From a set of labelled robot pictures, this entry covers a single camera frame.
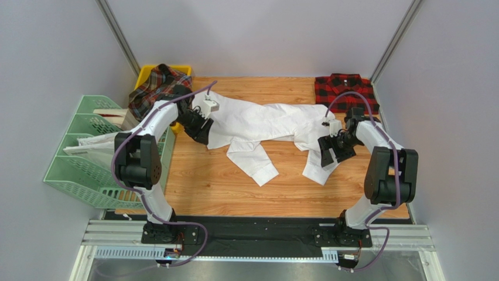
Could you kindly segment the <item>white long sleeve shirt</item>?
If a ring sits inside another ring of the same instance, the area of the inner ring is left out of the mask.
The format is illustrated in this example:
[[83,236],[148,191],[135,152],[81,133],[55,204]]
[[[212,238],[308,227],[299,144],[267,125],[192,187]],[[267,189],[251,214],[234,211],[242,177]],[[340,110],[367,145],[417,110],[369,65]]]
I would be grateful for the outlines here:
[[279,172],[272,163],[263,141],[293,142],[301,151],[307,151],[303,176],[325,185],[339,166],[322,168],[318,139],[329,134],[322,125],[327,114],[322,104],[265,104],[222,96],[214,91],[210,99],[220,104],[220,109],[210,118],[214,121],[209,133],[208,149],[227,147],[227,157],[245,174],[263,186]]

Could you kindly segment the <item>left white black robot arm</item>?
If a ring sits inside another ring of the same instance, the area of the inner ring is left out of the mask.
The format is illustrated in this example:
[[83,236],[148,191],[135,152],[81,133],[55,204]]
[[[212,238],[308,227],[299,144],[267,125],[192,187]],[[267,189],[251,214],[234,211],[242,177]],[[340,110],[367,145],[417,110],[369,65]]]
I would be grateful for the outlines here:
[[210,114],[219,109],[210,97],[211,88],[209,84],[192,92],[184,86],[175,86],[173,93],[154,102],[139,125],[114,138],[112,176],[117,185],[137,194],[147,212],[143,244],[181,241],[183,223],[177,222],[159,182],[163,167],[158,142],[172,123],[178,123],[195,142],[208,145],[213,124]]

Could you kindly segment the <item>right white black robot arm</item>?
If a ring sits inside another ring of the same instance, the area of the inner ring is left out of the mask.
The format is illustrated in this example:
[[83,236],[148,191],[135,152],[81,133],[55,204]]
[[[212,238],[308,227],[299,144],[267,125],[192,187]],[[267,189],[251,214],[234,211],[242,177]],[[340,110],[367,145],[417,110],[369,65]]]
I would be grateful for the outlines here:
[[419,156],[392,140],[380,120],[365,115],[361,108],[349,110],[344,120],[342,126],[332,115],[324,117],[322,125],[329,134],[318,139],[320,164],[322,168],[336,166],[354,157],[356,146],[366,147],[371,155],[363,196],[340,214],[331,234],[339,246],[360,246],[368,239],[373,220],[414,199]]

